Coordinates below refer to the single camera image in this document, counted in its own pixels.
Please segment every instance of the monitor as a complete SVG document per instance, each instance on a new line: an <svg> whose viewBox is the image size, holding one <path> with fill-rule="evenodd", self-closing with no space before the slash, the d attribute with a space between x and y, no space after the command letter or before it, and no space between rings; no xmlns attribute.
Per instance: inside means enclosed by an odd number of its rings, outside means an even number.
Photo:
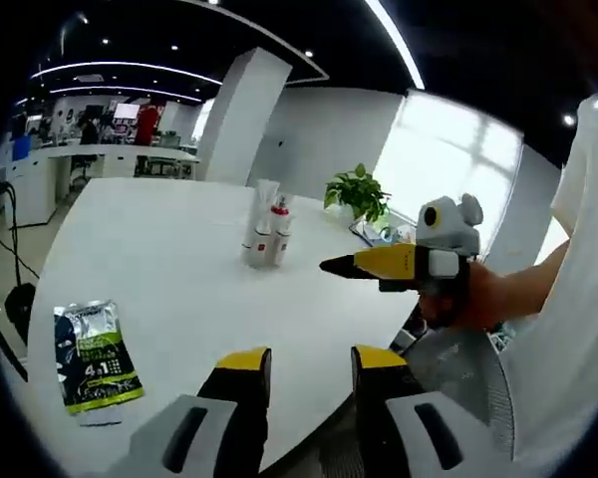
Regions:
<svg viewBox="0 0 598 478"><path fill-rule="evenodd" d="M138 117L140 105L130 105L128 103L118 103L114 118L125 118L134 120Z"/></svg>

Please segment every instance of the round table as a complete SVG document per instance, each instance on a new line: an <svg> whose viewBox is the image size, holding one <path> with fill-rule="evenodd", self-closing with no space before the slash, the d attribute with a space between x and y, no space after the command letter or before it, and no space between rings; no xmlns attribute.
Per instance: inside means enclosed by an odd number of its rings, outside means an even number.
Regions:
<svg viewBox="0 0 598 478"><path fill-rule="evenodd" d="M106 470L143 423L181 394L195 395L219 359L268 346L264 469L349 396L352 345L391 343L417 296L322 272L322 260L364 245L320 201L295 199L282 267L255 270L240 260L252 195L216 183L112 178L92 180L76 201L38 284L28 356L40 435L68 472ZM81 427L58 385L53 308L105 299L119 306L146 394L121 405L121 424Z"/></svg>

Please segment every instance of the white shirt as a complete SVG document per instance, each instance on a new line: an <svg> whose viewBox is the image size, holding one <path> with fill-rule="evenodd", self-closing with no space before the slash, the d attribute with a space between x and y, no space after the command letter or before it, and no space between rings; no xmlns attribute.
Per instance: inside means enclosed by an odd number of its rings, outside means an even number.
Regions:
<svg viewBox="0 0 598 478"><path fill-rule="evenodd" d="M570 235L541 313L501 354L515 421L514 459L548 472L598 409L598 110L581 103L553 200Z"/></svg>

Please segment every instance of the white pillar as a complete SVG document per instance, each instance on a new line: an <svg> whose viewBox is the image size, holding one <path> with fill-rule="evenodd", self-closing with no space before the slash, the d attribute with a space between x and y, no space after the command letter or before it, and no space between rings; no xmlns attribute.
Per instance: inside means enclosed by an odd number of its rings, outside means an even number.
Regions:
<svg viewBox="0 0 598 478"><path fill-rule="evenodd" d="M292 67L256 48L235 59L199 142L202 180L245 185L266 124Z"/></svg>

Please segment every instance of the white sleeve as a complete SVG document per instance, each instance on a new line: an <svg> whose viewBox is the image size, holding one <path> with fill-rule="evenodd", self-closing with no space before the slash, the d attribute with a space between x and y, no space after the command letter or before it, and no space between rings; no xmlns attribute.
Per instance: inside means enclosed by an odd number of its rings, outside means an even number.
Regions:
<svg viewBox="0 0 598 478"><path fill-rule="evenodd" d="M579 123L576 137L571 145L569 160L562 170L560 184L551 203L553 216L569 237L573 234L582 202L587 176L587 146L585 129Z"/></svg>

